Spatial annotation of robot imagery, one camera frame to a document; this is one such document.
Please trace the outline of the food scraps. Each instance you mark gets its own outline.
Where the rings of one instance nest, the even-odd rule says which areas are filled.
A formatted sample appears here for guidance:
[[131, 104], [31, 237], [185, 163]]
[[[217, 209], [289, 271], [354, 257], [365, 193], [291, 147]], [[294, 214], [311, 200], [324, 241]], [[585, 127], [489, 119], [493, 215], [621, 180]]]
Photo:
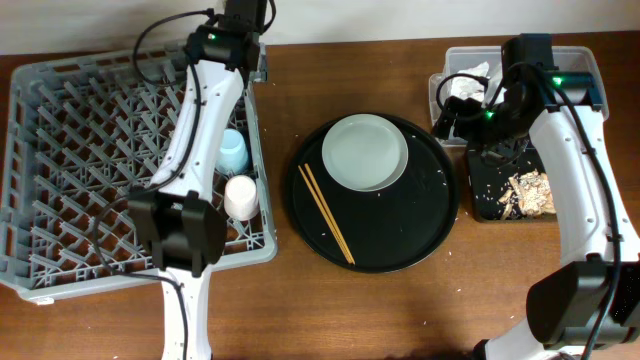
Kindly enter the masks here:
[[501, 220], [556, 213], [548, 176], [537, 170], [509, 177], [498, 203], [503, 206]]

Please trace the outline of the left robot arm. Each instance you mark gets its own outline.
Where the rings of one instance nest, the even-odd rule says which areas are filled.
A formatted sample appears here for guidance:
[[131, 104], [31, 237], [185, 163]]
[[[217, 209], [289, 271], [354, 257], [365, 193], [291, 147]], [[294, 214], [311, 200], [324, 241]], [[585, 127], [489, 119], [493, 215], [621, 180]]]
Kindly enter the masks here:
[[187, 82], [178, 121], [150, 187], [129, 195], [135, 233], [164, 296], [165, 359], [209, 359], [207, 302], [227, 221], [213, 205], [224, 131], [261, 61], [260, 36], [276, 17], [272, 1], [230, 1], [183, 48]]

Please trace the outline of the blue cup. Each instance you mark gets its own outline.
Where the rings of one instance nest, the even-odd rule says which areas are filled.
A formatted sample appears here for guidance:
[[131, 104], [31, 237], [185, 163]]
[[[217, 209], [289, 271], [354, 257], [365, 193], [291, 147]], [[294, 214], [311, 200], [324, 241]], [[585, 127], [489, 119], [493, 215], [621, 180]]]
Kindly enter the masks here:
[[216, 169], [227, 176], [244, 173], [249, 166], [249, 153], [244, 136], [235, 129], [225, 129], [219, 148]]

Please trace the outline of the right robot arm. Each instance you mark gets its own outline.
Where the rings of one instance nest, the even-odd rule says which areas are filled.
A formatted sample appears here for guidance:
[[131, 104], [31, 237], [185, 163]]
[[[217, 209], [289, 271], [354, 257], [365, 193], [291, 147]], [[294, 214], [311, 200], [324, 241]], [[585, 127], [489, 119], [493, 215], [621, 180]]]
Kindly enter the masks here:
[[609, 108], [593, 53], [522, 34], [453, 47], [430, 87], [435, 136], [461, 139], [487, 167], [528, 146], [550, 181], [561, 266], [534, 284], [526, 316], [479, 342], [477, 359], [587, 359], [639, 338], [639, 237], [609, 162]]

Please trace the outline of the grey plate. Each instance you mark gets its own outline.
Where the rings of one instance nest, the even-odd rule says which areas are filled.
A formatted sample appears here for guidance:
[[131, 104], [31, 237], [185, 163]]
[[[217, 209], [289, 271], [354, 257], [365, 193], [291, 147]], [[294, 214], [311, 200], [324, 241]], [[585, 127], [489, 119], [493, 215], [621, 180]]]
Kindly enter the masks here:
[[399, 127], [373, 114], [354, 114], [338, 120], [321, 147], [324, 167], [341, 186], [372, 192], [395, 183], [404, 173], [409, 148]]

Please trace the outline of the pink cup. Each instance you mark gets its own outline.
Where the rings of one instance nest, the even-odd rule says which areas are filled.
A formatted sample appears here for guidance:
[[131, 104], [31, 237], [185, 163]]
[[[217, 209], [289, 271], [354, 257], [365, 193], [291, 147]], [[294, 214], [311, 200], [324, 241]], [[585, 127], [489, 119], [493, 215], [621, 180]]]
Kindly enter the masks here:
[[259, 211], [255, 181], [246, 175], [231, 177], [224, 189], [224, 210], [239, 221], [252, 219]]

